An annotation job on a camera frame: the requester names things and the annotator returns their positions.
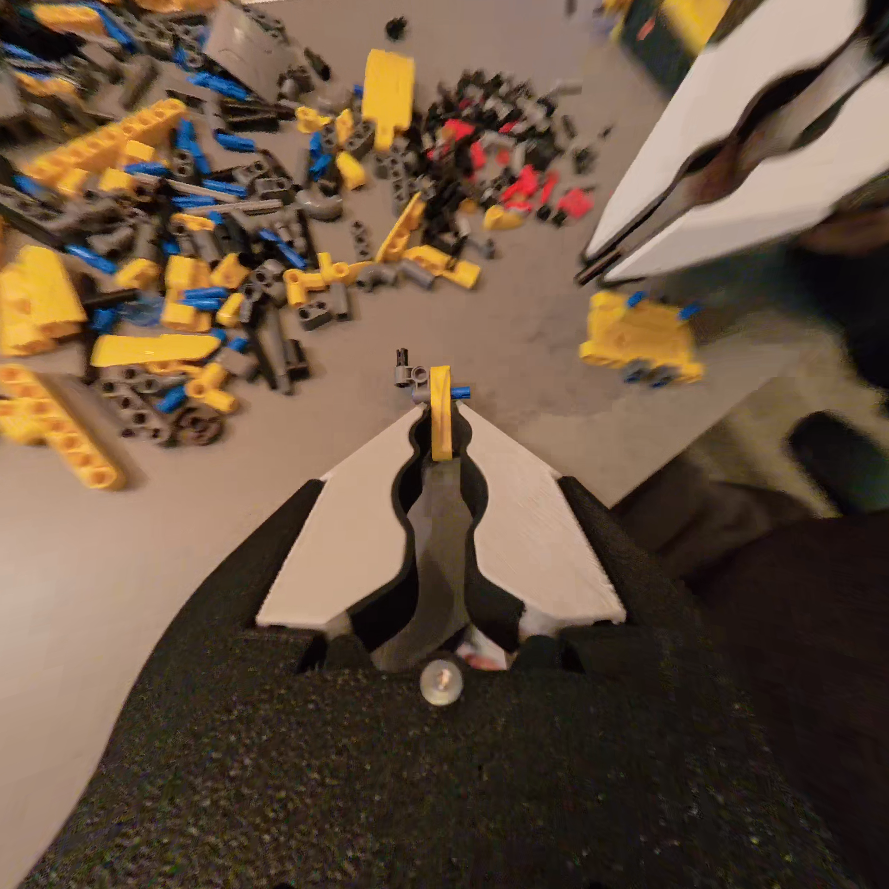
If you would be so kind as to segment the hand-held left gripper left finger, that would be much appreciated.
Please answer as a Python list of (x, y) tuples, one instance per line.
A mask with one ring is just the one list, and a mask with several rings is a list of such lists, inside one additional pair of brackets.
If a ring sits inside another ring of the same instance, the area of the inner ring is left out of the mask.
[(414, 562), (407, 514), (421, 482), (414, 406), (321, 477), (321, 490), (256, 615), (261, 628), (327, 631)]

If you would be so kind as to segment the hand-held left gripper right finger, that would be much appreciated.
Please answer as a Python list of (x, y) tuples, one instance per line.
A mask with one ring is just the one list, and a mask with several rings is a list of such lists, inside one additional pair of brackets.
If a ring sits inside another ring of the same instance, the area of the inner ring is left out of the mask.
[(627, 609), (569, 504), (563, 477), (468, 407), (454, 409), (471, 515), (464, 598), (495, 644), (621, 625)]

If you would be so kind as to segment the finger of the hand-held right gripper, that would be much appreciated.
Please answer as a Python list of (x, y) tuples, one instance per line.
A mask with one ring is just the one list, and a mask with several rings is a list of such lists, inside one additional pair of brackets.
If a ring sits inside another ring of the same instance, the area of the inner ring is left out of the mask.
[(733, 4), (583, 264), (704, 264), (872, 209), (872, 3)]
[[(806, 87), (760, 118), (769, 91)], [(691, 268), (803, 232), (887, 172), (887, 62), (875, 45), (711, 45), (669, 102), (602, 213), (602, 281)], [(738, 179), (692, 196), (738, 139)]]

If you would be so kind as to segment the yellow beam with grey connectors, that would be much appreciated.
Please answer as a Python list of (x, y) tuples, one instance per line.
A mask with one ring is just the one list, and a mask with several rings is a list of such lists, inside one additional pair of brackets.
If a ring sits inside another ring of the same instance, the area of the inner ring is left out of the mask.
[(469, 400), (471, 388), (452, 384), (448, 364), (413, 364), (405, 348), (395, 351), (394, 384), (398, 388), (409, 389), (416, 405), (428, 406), (431, 461), (441, 463), (452, 460), (452, 404)]

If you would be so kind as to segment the yellow toy brick block assembly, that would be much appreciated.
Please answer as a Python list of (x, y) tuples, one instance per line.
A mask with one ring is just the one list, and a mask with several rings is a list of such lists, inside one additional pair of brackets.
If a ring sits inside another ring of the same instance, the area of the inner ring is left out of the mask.
[(650, 299), (644, 291), (601, 290), (590, 297), (586, 338), (579, 346), (584, 364), (620, 372), (625, 383), (650, 388), (694, 384), (705, 375), (697, 359), (691, 319), (685, 307)]

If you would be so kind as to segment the person's black sweater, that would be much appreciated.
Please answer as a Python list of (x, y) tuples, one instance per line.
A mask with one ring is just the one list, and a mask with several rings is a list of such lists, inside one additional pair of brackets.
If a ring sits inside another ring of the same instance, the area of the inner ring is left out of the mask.
[(613, 512), (695, 594), (783, 768), (852, 868), (887, 887), (887, 510), (821, 518), (675, 460)]

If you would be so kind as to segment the pile of toy building pieces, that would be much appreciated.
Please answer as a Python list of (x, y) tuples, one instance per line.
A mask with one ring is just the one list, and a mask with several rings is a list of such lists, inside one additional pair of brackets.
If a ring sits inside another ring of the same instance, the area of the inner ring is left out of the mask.
[(2, 2), (2, 358), (78, 339), (122, 438), (215, 443), (236, 380), (291, 396), (362, 294), (479, 287), (491, 233), (592, 210), (583, 82), (468, 68), (344, 83), (246, 2)]

